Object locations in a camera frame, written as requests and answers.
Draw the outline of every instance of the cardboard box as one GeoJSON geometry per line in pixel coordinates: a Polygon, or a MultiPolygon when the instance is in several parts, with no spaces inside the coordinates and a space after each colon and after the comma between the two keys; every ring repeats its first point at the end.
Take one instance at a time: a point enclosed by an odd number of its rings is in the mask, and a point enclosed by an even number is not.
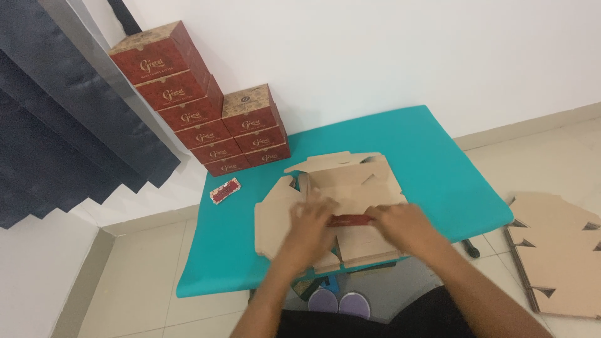
{"type": "Polygon", "coordinates": [[[192,60],[188,70],[143,82],[135,87],[157,111],[205,97],[209,93],[209,82],[211,85],[217,85],[217,82],[199,61],[201,60],[192,60]]]}
{"type": "Polygon", "coordinates": [[[220,159],[215,162],[206,163],[204,164],[204,167],[207,168],[207,171],[213,177],[216,177],[233,173],[234,171],[250,168],[251,165],[248,164],[248,161],[244,155],[237,155],[230,158],[220,159]]]}
{"type": "Polygon", "coordinates": [[[230,134],[239,136],[278,125],[279,112],[264,84],[226,94],[222,118],[230,134]]]}
{"type": "Polygon", "coordinates": [[[221,119],[223,102],[224,95],[215,78],[211,77],[207,96],[161,109],[158,113],[173,131],[180,131],[196,124],[221,119]]]}
{"type": "MultiPolygon", "coordinates": [[[[386,158],[380,153],[350,152],[312,156],[285,173],[301,171],[299,190],[291,176],[279,179],[261,203],[255,205],[255,250],[274,257],[290,229],[288,210],[303,201],[313,187],[340,203],[335,215],[363,214],[372,205],[398,204],[402,194],[386,158]]],[[[336,234],[340,259],[346,268],[398,259],[401,254],[373,226],[328,228],[336,234]]],[[[326,253],[314,267],[322,272],[337,268],[338,257],[326,253]]]]}
{"type": "Polygon", "coordinates": [[[282,126],[274,126],[256,132],[234,137],[243,153],[286,143],[286,131],[282,126]]]}
{"type": "Polygon", "coordinates": [[[181,21],[128,36],[108,54],[133,85],[182,72],[200,56],[181,21]]]}
{"type": "Polygon", "coordinates": [[[190,149],[190,151],[202,164],[242,154],[242,151],[240,151],[240,148],[233,137],[228,138],[227,140],[207,144],[206,146],[190,149]]]}
{"type": "Polygon", "coordinates": [[[252,167],[256,167],[261,164],[279,161],[281,159],[290,157],[290,147],[288,143],[278,144],[268,148],[255,150],[253,152],[245,153],[248,163],[252,167]]]}
{"type": "Polygon", "coordinates": [[[231,138],[230,132],[221,119],[180,130],[175,135],[188,149],[231,138]]]}
{"type": "Polygon", "coordinates": [[[518,193],[510,208],[506,235],[532,309],[599,319],[601,218],[543,192],[518,193]]]}

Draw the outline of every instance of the person's right hand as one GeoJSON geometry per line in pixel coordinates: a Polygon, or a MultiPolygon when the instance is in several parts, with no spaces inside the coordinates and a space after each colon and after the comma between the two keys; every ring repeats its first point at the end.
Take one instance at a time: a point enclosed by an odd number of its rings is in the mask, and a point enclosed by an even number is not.
{"type": "Polygon", "coordinates": [[[374,218],[372,225],[388,242],[411,256],[426,259],[441,246],[450,245],[417,204],[370,206],[365,214],[374,218]]]}

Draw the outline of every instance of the stack of boxes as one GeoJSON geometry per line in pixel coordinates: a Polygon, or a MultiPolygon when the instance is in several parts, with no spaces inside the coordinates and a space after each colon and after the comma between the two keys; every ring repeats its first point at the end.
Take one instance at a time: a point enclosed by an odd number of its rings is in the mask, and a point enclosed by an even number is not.
{"type": "Polygon", "coordinates": [[[181,21],[131,35],[109,55],[211,175],[290,157],[269,87],[224,98],[181,21]]]}

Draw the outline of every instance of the teal table cover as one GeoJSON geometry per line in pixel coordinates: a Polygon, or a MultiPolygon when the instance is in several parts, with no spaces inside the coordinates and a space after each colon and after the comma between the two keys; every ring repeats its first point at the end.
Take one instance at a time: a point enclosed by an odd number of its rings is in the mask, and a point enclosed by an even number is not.
{"type": "MultiPolygon", "coordinates": [[[[207,174],[196,233],[177,285],[178,297],[247,290],[261,283],[269,260],[258,256],[254,249],[255,203],[261,202],[285,175],[285,168],[307,156],[345,150],[380,152],[386,156],[407,200],[420,205],[434,227],[452,242],[513,220],[509,207],[426,106],[311,129],[290,135],[289,143],[289,159],[219,177],[207,174]],[[238,179],[242,189],[213,204],[209,191],[232,177],[238,179]]],[[[342,265],[341,270],[329,274],[368,266],[346,269],[342,265]]],[[[308,271],[305,278],[313,276],[313,271],[308,271]]]]}

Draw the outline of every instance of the purple shoe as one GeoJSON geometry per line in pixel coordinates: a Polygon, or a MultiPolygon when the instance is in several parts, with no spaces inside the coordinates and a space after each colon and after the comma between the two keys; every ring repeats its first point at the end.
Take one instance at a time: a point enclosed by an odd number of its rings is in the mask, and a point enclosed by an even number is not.
{"type": "Polygon", "coordinates": [[[365,319],[369,319],[371,315],[369,303],[365,297],[356,292],[349,292],[342,297],[339,312],[365,319]]]}
{"type": "Polygon", "coordinates": [[[317,289],[309,297],[309,311],[338,312],[338,300],[330,290],[317,289]]]}

